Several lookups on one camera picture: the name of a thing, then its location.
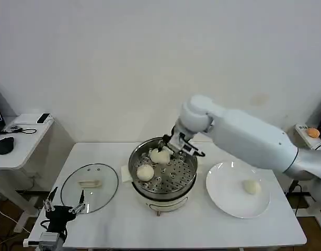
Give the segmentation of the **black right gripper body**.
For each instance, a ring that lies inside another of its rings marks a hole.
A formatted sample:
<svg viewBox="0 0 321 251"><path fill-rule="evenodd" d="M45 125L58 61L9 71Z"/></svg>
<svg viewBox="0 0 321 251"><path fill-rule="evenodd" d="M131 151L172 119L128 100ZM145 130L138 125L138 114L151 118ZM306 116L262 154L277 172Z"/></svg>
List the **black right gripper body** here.
<svg viewBox="0 0 321 251"><path fill-rule="evenodd" d="M167 134L164 134L162 136L162 146L169 148L171 151L175 151L176 148L173 145L170 144L170 140L171 140L171 136L167 135Z"/></svg>

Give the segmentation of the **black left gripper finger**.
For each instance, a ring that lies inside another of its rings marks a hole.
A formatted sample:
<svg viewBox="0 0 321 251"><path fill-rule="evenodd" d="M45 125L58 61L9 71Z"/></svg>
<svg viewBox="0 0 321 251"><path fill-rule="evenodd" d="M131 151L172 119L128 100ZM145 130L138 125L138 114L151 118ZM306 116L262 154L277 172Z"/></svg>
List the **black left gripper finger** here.
<svg viewBox="0 0 321 251"><path fill-rule="evenodd" d="M70 213L81 213L86 207L84 200L85 200L84 190L82 190L78 205L73 207L72 209L69 209L69 212Z"/></svg>
<svg viewBox="0 0 321 251"><path fill-rule="evenodd" d="M58 187L55 187L53 191L51 191L46 198L46 200L43 202L43 207L46 211L54 211L54 205L52 204L54 196L57 192Z"/></svg>

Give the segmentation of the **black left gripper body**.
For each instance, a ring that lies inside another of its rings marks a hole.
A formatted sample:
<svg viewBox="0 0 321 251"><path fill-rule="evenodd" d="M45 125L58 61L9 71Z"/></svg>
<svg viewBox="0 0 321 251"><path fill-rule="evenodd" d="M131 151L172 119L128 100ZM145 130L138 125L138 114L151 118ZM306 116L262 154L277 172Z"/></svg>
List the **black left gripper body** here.
<svg viewBox="0 0 321 251"><path fill-rule="evenodd" d="M64 233L66 224L72 220L71 206L54 206L54 210L46 210L45 216L49 220L48 232Z"/></svg>

